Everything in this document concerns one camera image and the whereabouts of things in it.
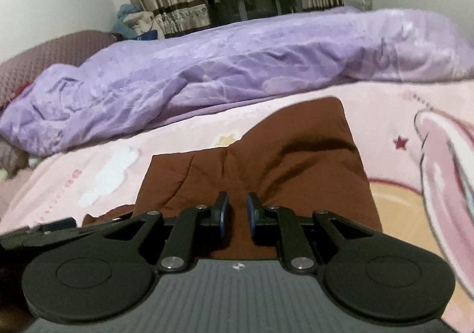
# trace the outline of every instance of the silver rivet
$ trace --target silver rivet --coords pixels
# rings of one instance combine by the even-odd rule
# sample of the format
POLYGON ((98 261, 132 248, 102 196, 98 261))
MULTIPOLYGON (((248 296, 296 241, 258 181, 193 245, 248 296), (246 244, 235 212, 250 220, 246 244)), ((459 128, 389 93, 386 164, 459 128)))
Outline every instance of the silver rivet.
POLYGON ((299 270, 309 269, 314 266, 314 261, 308 257, 297 257, 292 259, 292 266, 299 270))
POLYGON ((184 265, 181 257, 166 257, 161 260, 161 266, 167 269, 178 269, 184 265))

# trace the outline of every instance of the folded purple blanket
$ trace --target folded purple blanket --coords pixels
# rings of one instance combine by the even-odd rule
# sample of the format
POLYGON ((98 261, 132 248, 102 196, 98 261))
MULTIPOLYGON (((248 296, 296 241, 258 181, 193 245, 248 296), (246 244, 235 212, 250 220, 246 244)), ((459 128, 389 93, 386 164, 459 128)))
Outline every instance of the folded purple blanket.
POLYGON ((474 46, 446 17, 342 8, 124 41, 80 67, 53 65, 4 111, 0 133, 46 156, 335 84, 472 76, 474 46))

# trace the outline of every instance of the brown cloth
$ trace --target brown cloth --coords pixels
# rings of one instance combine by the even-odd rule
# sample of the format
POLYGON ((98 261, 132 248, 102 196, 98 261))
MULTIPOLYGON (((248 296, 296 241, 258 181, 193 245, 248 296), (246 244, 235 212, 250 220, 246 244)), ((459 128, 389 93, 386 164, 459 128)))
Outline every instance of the brown cloth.
MULTIPOLYGON (((221 259, 275 257, 274 248, 250 238, 246 195, 262 204, 291 208, 299 216, 326 209, 381 230, 359 152, 336 98, 285 107, 258 123, 241 140, 224 148, 155 155, 143 180, 134 215, 159 210, 165 217, 197 204, 212 205, 227 191, 232 208, 228 246, 212 254, 221 259)), ((122 206, 84 223, 131 211, 122 206)))

